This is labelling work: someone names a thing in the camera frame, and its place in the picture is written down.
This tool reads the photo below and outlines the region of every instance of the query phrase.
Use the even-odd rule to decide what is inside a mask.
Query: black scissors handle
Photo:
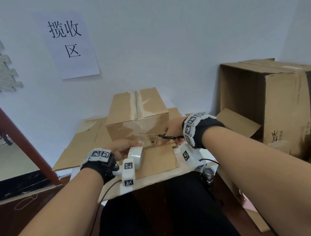
[[[163,138],[163,139],[178,139],[178,138],[184,138],[183,135],[180,135],[178,137],[173,137],[173,136],[165,136],[165,134],[163,135],[159,135],[159,137]]]

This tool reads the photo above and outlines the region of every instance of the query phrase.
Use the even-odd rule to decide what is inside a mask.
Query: person's leg
[[[132,193],[108,200],[100,218],[99,236],[154,235]]]
[[[175,235],[240,235],[193,172],[164,182]]]

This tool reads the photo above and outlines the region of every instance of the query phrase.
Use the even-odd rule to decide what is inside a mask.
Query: person's left hand
[[[111,142],[105,148],[111,150],[116,161],[127,158],[130,147],[142,146],[135,140],[118,139]]]

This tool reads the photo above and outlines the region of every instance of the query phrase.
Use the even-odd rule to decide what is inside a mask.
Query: wire
[[[211,160],[211,159],[205,159],[205,158],[202,158],[202,159],[200,159],[199,161],[201,161],[201,160],[208,160],[208,161],[212,161],[212,162],[215,162],[216,164],[220,165],[217,161],[213,161],[213,160]]]
[[[95,219],[94,219],[94,222],[93,222],[93,225],[92,225],[92,229],[91,229],[91,232],[90,232],[90,236],[92,235],[92,232],[93,232],[93,229],[94,229],[94,226],[95,226],[95,222],[96,222],[96,218],[97,218],[97,214],[98,214],[98,211],[99,211],[99,208],[100,208],[100,205],[101,205],[103,199],[105,198],[107,192],[108,192],[116,183],[119,183],[119,182],[121,182],[121,181],[122,181],[122,180],[118,180],[117,182],[113,183],[113,185],[111,185],[111,186],[107,189],[107,191],[105,192],[105,194],[104,194],[103,197],[101,198],[101,201],[100,201],[100,203],[99,203],[99,205],[98,205],[98,208],[97,208],[97,211],[96,211],[96,215],[95,215]]]

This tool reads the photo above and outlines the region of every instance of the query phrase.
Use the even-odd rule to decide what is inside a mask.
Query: hand
[[[131,141],[128,139],[118,139],[111,142],[105,148],[111,150],[111,152],[114,154],[114,158],[116,161],[120,161],[122,159],[127,158],[130,147],[137,147],[137,146],[142,145],[135,140]]]
[[[173,137],[178,137],[180,135],[183,134],[183,128],[182,128],[182,124],[183,121],[186,119],[187,117],[178,117],[178,118],[174,118],[169,120],[166,123],[165,126],[165,132],[166,132],[166,136],[173,136]],[[178,145],[181,145],[183,139],[181,138],[177,138],[177,139],[173,139],[175,143],[178,143]],[[169,139],[162,139],[160,142],[160,145],[166,144],[169,141]]]

